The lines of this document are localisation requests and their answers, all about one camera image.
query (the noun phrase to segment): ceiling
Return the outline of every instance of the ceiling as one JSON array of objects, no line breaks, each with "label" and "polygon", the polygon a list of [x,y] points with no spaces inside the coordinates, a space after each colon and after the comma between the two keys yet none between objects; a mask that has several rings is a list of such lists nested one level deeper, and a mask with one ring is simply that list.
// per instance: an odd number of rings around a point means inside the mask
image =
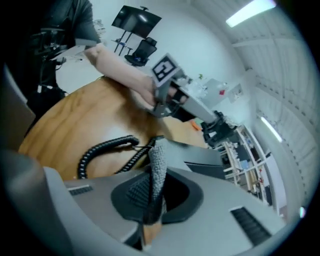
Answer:
[{"label": "ceiling", "polygon": [[279,7],[230,28],[226,20],[251,0],[187,2],[226,34],[245,68],[255,71],[257,117],[264,116],[282,136],[295,162],[290,171],[303,188],[301,203],[307,202],[318,181],[320,78],[299,31]]}]

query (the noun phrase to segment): ventilation slot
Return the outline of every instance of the ventilation slot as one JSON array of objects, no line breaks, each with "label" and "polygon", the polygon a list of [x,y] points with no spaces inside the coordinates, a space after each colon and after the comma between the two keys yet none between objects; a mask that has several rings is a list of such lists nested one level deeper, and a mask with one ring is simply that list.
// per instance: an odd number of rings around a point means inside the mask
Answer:
[{"label": "ventilation slot", "polygon": [[270,233],[256,220],[246,208],[230,211],[254,246],[271,237]]},{"label": "ventilation slot", "polygon": [[90,185],[84,185],[84,186],[77,186],[77,187],[71,187],[68,188],[68,191],[72,196],[80,195],[86,192],[89,192],[93,190],[93,188]]}]

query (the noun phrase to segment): coiled black cable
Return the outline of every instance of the coiled black cable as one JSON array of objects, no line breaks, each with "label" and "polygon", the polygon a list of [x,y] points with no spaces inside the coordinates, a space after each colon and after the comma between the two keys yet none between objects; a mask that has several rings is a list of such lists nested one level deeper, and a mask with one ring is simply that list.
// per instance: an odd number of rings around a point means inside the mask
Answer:
[{"label": "coiled black cable", "polygon": [[[138,162],[138,160],[143,155],[147,154],[149,150],[155,145],[155,142],[159,137],[162,137],[162,136],[156,136],[150,139],[148,144],[142,147],[142,149],[139,150],[119,171],[117,171],[116,174],[130,171],[131,168]],[[108,140],[91,147],[89,150],[85,152],[85,154],[82,156],[78,164],[78,168],[77,168],[78,179],[88,178],[86,169],[92,159],[105,153],[108,150],[111,150],[117,146],[128,144],[128,143],[130,143],[132,146],[137,146],[139,144],[139,140],[136,137],[129,135],[125,137]]]},{"label": "coiled black cable", "polygon": [[103,154],[104,152],[110,149],[113,149],[117,146],[128,144],[128,143],[130,143],[133,146],[137,146],[139,144],[139,140],[136,137],[129,135],[125,137],[108,140],[91,147],[87,152],[84,153],[84,155],[82,156],[78,164],[78,169],[77,169],[78,179],[88,178],[86,168],[92,159],[94,159],[95,157]]}]

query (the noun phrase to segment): wall-mounted monitor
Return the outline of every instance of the wall-mounted monitor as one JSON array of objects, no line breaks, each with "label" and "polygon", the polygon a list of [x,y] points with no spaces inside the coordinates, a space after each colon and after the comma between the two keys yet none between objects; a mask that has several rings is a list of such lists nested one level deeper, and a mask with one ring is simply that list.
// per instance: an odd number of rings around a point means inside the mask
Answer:
[{"label": "wall-mounted monitor", "polygon": [[124,5],[112,26],[146,38],[162,18],[142,9]]}]

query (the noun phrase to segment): wood grain surface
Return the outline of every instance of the wood grain surface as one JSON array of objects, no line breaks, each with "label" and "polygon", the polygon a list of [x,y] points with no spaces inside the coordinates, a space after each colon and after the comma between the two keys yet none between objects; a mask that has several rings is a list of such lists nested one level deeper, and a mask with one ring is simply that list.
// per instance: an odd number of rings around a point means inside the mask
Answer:
[{"label": "wood grain surface", "polygon": [[[155,118],[139,107],[128,88],[102,78],[52,107],[28,133],[19,152],[56,169],[63,180],[72,180],[81,156],[90,147],[127,135],[137,137],[139,146],[164,135],[169,140],[205,147],[201,132],[191,123],[172,117]],[[88,177],[114,174],[135,153],[127,147],[96,157],[87,167]]]}]

